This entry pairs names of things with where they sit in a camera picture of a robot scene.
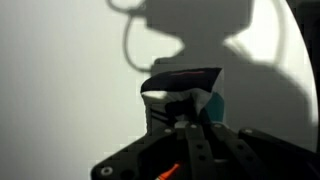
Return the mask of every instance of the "white wall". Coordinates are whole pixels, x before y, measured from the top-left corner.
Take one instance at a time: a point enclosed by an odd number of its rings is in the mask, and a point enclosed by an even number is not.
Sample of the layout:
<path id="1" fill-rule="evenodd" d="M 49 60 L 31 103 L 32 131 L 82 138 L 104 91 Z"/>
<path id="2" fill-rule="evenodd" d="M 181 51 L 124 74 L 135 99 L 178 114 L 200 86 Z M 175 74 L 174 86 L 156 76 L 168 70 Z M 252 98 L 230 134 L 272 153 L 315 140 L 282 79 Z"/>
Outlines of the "white wall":
<path id="1" fill-rule="evenodd" d="M 126 20 L 103 0 L 0 2 L 1 179 L 89 179 L 94 164 L 145 133 L 148 74 L 125 62 Z M 134 21 L 137 64 L 180 48 Z"/>

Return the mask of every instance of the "screw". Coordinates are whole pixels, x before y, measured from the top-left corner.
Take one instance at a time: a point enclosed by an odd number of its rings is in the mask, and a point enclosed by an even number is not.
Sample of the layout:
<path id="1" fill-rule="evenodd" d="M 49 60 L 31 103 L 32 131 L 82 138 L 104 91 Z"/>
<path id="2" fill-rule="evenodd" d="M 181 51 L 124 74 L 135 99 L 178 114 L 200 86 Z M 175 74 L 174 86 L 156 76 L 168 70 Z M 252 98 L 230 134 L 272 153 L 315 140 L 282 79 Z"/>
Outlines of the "screw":
<path id="1" fill-rule="evenodd" d="M 101 169 L 101 175 L 102 176 L 110 176 L 113 172 L 112 167 L 108 166 L 108 167 L 104 167 Z"/>
<path id="2" fill-rule="evenodd" d="M 171 130 L 171 129 L 165 129 L 164 132 L 166 132 L 166 133 L 171 133 L 172 130 Z"/>
<path id="3" fill-rule="evenodd" d="M 244 132 L 251 134 L 253 131 L 251 129 L 246 129 L 246 130 L 244 130 Z"/>
<path id="4" fill-rule="evenodd" d="M 215 128 L 221 128 L 222 126 L 221 126 L 221 124 L 215 124 L 214 127 Z"/>

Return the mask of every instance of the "teal component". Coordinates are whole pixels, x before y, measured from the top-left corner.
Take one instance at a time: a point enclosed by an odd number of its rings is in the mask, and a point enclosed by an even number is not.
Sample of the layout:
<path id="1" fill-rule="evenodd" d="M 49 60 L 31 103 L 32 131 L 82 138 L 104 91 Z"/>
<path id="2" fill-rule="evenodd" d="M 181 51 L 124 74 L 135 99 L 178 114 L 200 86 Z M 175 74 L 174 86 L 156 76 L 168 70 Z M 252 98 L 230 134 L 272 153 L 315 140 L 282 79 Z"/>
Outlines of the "teal component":
<path id="1" fill-rule="evenodd" d="M 212 94 L 212 97 L 205 106 L 205 109 L 211 122 L 223 121 L 224 100 L 218 93 Z"/>

